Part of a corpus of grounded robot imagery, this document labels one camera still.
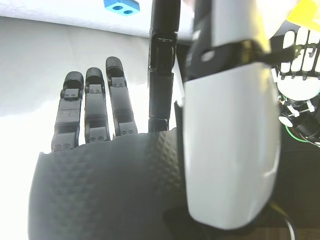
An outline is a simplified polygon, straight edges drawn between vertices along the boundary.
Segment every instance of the green cable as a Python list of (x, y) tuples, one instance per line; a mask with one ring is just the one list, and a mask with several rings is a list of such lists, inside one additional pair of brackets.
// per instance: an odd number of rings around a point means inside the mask
[(300, 139), (300, 138), (297, 138), (295, 135), (293, 135), (292, 132), (289, 130), (288, 126), (285, 126), (285, 129), (286, 129), (286, 131), (289, 133), (289, 135), (290, 135), (291, 137), (293, 137), (295, 140), (297, 140), (297, 141), (299, 141), (299, 142), (302, 142), (302, 143), (308, 143), (308, 141), (302, 140), (302, 139)]

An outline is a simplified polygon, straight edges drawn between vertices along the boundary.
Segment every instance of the yellow object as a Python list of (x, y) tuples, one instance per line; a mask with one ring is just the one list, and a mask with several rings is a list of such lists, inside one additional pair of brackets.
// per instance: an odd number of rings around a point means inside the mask
[(320, 32), (320, 0), (300, 0), (287, 20), (293, 24)]

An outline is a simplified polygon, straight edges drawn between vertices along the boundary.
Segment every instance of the blue block with holes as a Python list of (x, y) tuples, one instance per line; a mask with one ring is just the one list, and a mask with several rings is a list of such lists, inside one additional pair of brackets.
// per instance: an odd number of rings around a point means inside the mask
[(140, 12), (139, 3), (133, 0), (104, 0), (104, 7), (122, 16), (131, 16)]

